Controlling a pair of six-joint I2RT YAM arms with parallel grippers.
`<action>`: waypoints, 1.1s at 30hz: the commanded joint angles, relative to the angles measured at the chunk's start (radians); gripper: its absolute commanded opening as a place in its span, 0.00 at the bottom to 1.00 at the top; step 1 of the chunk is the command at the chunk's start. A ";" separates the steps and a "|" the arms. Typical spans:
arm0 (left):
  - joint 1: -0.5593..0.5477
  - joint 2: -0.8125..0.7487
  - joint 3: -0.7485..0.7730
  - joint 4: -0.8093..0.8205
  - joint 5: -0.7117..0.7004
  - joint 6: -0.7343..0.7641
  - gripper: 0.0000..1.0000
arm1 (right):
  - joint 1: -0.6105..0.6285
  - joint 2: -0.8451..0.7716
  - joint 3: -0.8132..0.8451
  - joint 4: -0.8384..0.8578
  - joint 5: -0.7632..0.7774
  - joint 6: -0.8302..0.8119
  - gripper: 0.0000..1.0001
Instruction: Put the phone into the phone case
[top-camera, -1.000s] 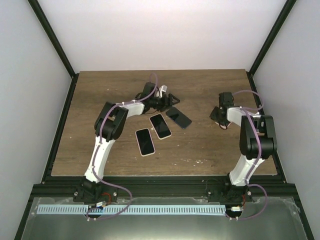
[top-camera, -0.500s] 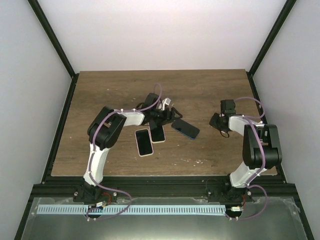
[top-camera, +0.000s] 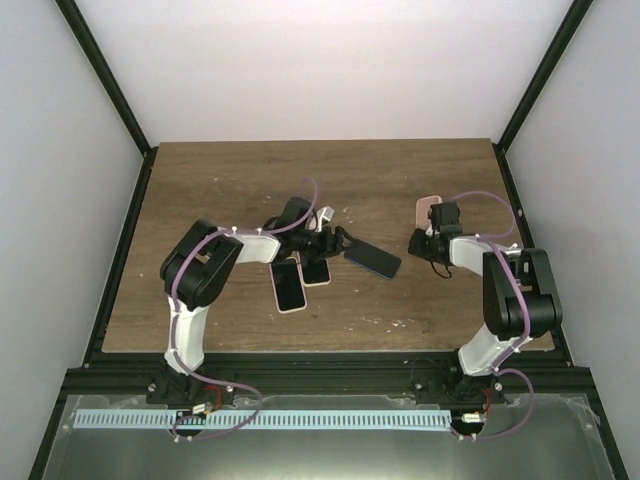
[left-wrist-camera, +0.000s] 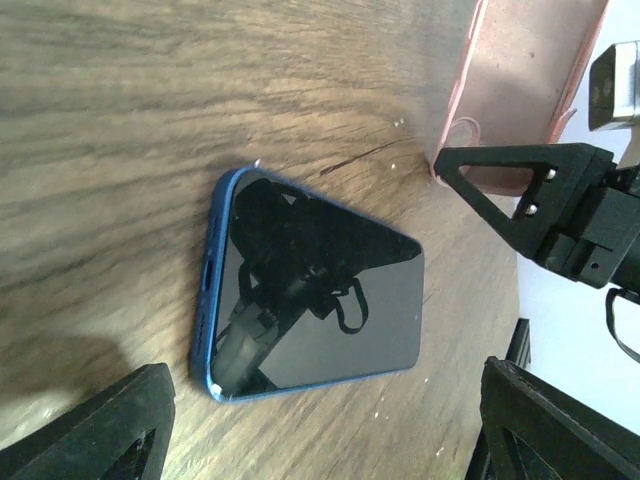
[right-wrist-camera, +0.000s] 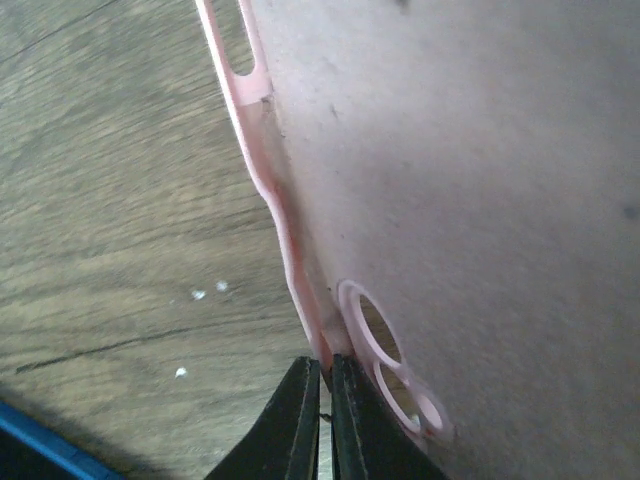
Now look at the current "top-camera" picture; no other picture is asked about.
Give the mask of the pink phone case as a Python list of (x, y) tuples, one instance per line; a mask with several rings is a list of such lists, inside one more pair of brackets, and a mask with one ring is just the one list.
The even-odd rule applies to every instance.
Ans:
[(416, 201), (415, 209), (415, 227), (424, 231), (428, 231), (431, 227), (431, 219), (429, 212), (431, 207), (440, 204), (442, 198), (439, 195), (432, 195), (420, 198)]

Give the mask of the dark blue phone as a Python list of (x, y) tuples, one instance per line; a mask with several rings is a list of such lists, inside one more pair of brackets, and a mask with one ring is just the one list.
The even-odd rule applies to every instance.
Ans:
[(344, 258), (385, 279), (393, 279), (401, 266), (399, 257), (362, 240), (356, 240)]

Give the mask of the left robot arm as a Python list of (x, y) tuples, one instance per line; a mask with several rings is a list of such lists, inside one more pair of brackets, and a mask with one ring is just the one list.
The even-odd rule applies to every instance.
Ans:
[(195, 371), (204, 362), (208, 311), (234, 267), (267, 265), (277, 311), (305, 309), (305, 288), (329, 283), (328, 260), (358, 244), (346, 229), (330, 225), (332, 216), (329, 207), (316, 209), (312, 201), (292, 197), (280, 214), (255, 229), (223, 228), (206, 220), (191, 226), (160, 268), (170, 305), (164, 359), (175, 371), (168, 388), (178, 401), (191, 404), (203, 395), (205, 381)]

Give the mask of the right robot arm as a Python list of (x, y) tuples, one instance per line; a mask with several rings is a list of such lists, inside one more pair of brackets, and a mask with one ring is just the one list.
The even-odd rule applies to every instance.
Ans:
[(479, 392), (479, 377), (497, 373), (523, 346), (559, 327), (563, 311), (545, 250), (466, 234), (460, 216), (455, 202), (439, 196), (418, 199), (408, 253), (439, 275), (455, 267), (482, 279), (483, 325), (458, 350), (460, 368), (444, 378), (447, 396), (465, 403)]

